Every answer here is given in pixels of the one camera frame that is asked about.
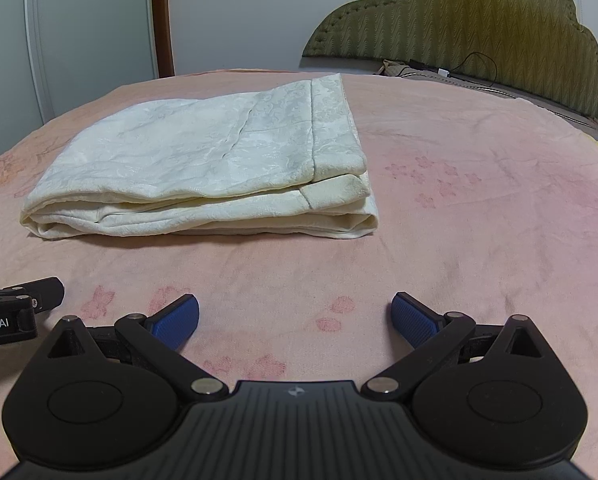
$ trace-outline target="white damask fabric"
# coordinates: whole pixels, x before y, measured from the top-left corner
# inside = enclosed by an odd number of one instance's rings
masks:
[[[80,132],[24,203],[43,238],[377,228],[341,75],[263,92],[150,101]]]

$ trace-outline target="green headboard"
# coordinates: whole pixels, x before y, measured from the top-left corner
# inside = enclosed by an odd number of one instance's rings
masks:
[[[496,62],[498,83],[598,119],[598,45],[572,0],[358,0],[330,13],[303,55],[452,69],[474,51]],[[457,72],[494,76],[482,56]]]

